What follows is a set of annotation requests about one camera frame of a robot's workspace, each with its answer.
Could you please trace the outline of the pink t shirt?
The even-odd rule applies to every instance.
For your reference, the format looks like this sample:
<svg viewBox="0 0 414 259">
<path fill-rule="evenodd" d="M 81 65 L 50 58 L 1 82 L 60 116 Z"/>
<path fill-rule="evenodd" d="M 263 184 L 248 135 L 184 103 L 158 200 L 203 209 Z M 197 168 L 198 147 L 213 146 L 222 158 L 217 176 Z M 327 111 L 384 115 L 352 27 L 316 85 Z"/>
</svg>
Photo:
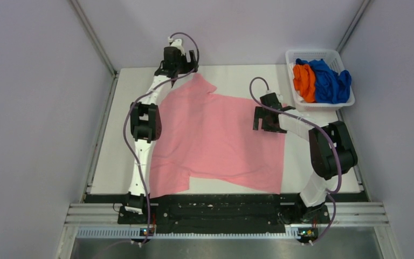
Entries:
<svg viewBox="0 0 414 259">
<path fill-rule="evenodd" d="M 151 159 L 151 196 L 186 191 L 191 178 L 280 192 L 285 135 L 255 131 L 255 108 L 251 99 L 217 94 L 200 74 L 171 91 L 159 107 L 162 133 Z"/>
</svg>

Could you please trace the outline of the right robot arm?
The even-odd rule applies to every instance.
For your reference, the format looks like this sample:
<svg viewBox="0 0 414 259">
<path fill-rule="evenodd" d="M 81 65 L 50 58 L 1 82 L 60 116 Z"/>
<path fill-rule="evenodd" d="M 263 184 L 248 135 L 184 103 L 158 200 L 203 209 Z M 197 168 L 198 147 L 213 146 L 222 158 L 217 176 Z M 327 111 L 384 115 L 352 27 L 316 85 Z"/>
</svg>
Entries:
<svg viewBox="0 0 414 259">
<path fill-rule="evenodd" d="M 258 105 L 254 111 L 254 130 L 291 132 L 309 143 L 313 172 L 298 195 L 300 204 L 294 208 L 299 221 L 309 222 L 327 194 L 340 190 L 342 175 L 357 165 L 357 154 L 347 126 L 339 120 L 319 122 L 292 106 L 282 106 L 274 92 L 255 101 Z"/>
</svg>

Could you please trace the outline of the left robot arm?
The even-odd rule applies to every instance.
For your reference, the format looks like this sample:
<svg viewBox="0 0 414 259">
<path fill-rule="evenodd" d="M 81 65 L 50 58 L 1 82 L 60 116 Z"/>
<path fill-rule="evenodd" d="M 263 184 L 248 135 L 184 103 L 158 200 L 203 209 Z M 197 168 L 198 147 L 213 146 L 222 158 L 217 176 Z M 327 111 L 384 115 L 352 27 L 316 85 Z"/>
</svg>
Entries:
<svg viewBox="0 0 414 259">
<path fill-rule="evenodd" d="M 170 36 L 163 50 L 163 60 L 154 73 L 153 82 L 142 96 L 131 103 L 123 126 L 125 144 L 134 158 L 131 182 L 124 209 L 138 223 L 151 217 L 149 178 L 151 158 L 162 133 L 159 106 L 176 80 L 198 70 L 199 50 L 186 51 L 183 39 Z"/>
</svg>

